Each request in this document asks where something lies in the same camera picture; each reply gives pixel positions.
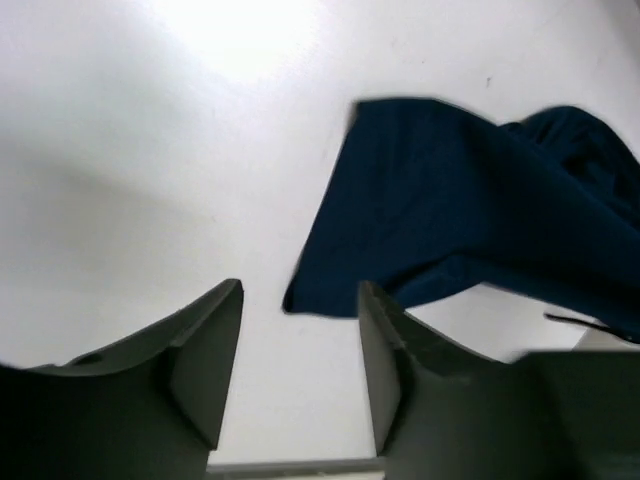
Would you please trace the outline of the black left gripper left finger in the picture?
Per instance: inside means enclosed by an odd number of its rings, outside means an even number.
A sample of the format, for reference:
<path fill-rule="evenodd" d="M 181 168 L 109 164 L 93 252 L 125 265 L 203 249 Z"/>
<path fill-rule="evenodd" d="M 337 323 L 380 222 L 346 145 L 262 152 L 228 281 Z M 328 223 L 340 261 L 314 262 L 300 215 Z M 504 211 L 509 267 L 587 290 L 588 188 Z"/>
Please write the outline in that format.
<path fill-rule="evenodd" d="M 244 292 L 222 281 L 71 362 L 1 369 L 5 479 L 201 479 L 217 448 Z"/>

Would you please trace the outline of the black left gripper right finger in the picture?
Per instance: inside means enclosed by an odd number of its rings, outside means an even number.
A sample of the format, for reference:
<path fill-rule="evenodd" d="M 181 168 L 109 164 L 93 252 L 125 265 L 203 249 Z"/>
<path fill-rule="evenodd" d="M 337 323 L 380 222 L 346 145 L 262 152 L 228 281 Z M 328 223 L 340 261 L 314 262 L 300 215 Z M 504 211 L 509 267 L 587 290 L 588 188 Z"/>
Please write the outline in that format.
<path fill-rule="evenodd" d="M 639 355 L 534 351 L 504 363 L 358 290 L 376 452 L 389 479 L 635 479 Z"/>

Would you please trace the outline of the navy blue shorts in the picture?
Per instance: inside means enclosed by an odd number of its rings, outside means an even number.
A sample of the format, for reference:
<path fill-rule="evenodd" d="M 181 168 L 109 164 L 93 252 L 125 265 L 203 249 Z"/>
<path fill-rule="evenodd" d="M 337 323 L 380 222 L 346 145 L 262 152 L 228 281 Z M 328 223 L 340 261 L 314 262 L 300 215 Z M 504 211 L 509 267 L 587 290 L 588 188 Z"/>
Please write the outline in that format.
<path fill-rule="evenodd" d="M 572 106 L 494 124 L 417 98 L 360 102 L 282 300 L 352 317 L 371 281 L 414 307 L 490 284 L 639 339 L 639 164 Z"/>

